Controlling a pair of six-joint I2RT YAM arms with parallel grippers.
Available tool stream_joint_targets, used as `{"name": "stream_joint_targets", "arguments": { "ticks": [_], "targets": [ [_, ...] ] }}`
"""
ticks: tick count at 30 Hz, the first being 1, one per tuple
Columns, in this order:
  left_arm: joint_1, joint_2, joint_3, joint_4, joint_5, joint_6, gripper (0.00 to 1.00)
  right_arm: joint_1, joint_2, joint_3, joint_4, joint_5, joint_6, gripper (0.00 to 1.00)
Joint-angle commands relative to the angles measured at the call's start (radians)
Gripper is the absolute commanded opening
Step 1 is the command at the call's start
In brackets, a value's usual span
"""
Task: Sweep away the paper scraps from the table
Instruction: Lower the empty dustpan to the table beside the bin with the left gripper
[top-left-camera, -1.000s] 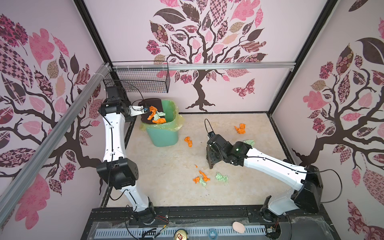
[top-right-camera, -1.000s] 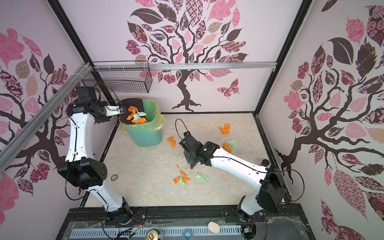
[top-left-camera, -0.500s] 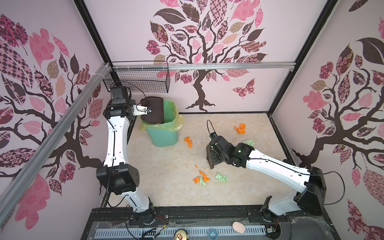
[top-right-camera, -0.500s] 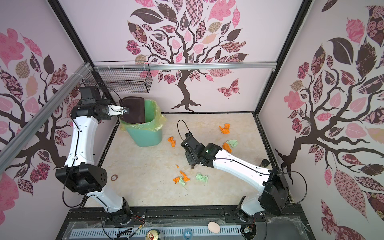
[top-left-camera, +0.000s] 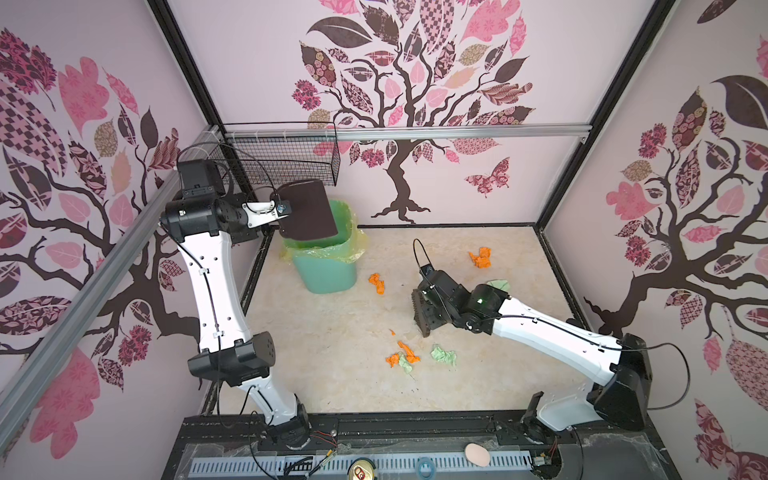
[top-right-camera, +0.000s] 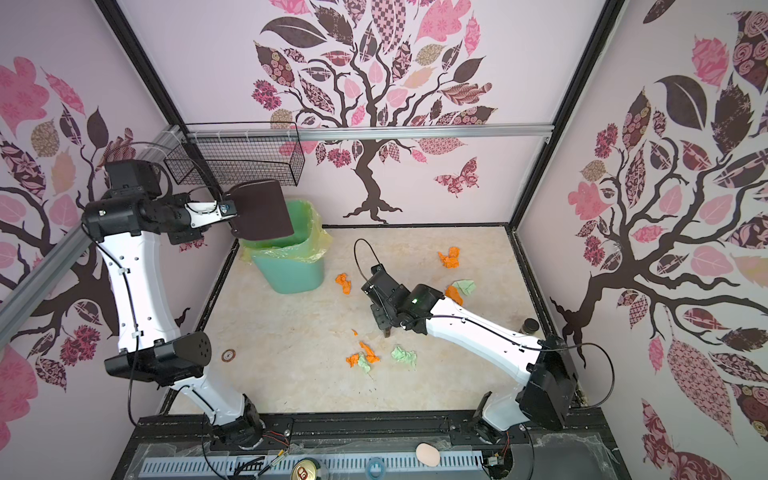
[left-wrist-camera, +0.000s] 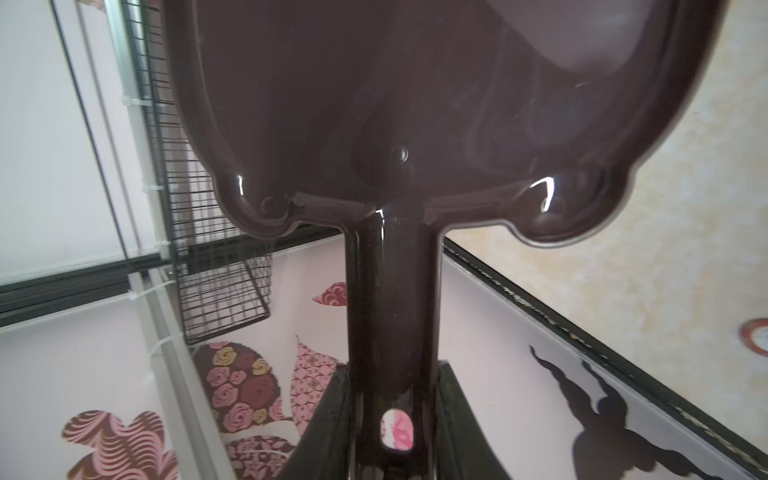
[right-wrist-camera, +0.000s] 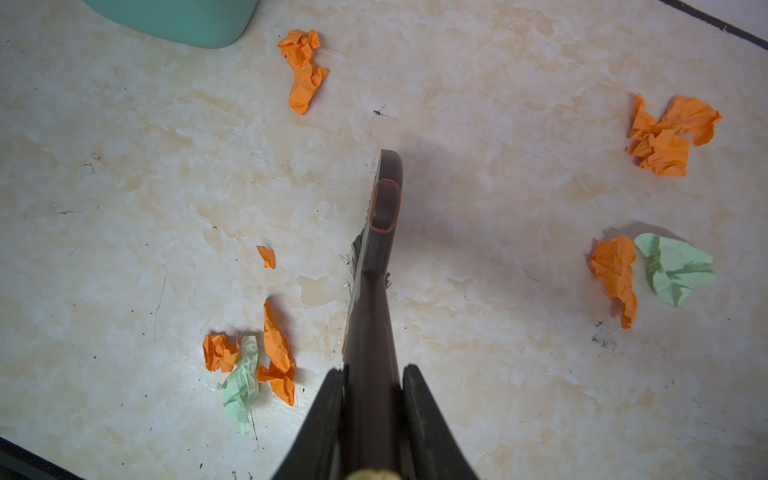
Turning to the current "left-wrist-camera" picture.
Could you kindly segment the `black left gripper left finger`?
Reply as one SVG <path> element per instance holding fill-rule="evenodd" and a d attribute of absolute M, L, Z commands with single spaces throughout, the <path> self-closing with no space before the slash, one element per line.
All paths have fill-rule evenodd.
<path fill-rule="evenodd" d="M 348 367 L 339 366 L 278 480 L 347 480 L 352 393 Z"/>

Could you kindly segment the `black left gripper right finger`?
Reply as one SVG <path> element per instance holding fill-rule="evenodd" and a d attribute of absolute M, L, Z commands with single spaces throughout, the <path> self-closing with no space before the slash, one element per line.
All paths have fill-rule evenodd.
<path fill-rule="evenodd" d="M 511 479 L 493 453 L 447 361 L 441 361 L 438 368 L 436 455 L 438 479 Z"/>

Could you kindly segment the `dark brown plastic dustpan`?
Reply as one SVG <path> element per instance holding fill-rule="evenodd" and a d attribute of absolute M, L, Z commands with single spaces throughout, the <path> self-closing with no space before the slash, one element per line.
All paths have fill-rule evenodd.
<path fill-rule="evenodd" d="M 178 114 L 222 212 L 346 241 L 349 390 L 313 477 L 437 472 L 441 250 L 585 239 L 696 89 L 723 1 L 166 1 Z"/>

